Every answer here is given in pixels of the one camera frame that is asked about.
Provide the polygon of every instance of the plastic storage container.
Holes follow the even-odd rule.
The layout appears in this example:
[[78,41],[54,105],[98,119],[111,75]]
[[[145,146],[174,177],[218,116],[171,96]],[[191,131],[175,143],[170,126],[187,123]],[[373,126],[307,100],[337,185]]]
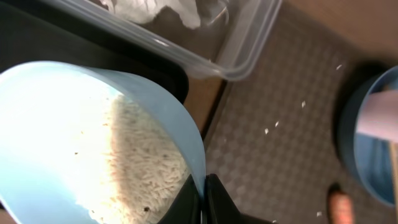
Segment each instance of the plastic storage container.
[[281,0],[214,0],[224,2],[228,13],[210,21],[200,10],[213,10],[214,1],[197,1],[201,26],[189,29],[168,8],[152,22],[139,25],[93,3],[98,0],[39,1],[173,60],[193,77],[228,80],[239,80],[252,72],[281,5]]

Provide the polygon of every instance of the rice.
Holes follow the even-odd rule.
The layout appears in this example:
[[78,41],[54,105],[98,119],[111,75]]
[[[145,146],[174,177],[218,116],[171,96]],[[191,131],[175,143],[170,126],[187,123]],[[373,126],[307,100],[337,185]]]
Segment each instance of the rice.
[[77,133],[77,203],[100,223],[158,223],[189,175],[182,155],[137,103],[119,95],[96,105],[101,116]]

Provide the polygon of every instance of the rubber mat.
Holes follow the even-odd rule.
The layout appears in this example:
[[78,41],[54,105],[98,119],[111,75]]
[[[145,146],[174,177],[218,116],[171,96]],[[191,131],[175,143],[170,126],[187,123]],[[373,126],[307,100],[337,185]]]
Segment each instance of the rubber mat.
[[255,71],[231,84],[208,136],[208,173],[219,176],[242,213],[328,223],[326,195],[338,182],[353,199],[356,223],[395,223],[394,209],[344,170],[333,144],[336,95],[361,55],[282,6]]

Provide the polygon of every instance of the blue bowl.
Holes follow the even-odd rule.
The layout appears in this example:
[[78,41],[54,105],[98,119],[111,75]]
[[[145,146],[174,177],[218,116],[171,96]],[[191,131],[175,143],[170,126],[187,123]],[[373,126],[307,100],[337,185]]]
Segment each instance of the blue bowl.
[[357,133],[356,125],[369,95],[382,91],[386,85],[391,90],[398,89],[397,78],[398,67],[394,67],[363,83],[348,99],[337,132],[343,164],[371,195],[389,206],[395,205],[389,143]]

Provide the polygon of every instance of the white cloth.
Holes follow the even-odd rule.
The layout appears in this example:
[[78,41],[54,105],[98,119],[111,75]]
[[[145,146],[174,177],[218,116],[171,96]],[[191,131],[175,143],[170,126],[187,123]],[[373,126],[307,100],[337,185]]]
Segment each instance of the white cloth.
[[170,7],[180,15],[184,26],[190,29],[200,27],[200,17],[195,0],[102,0],[109,11],[129,21],[145,24],[155,19],[164,8]]

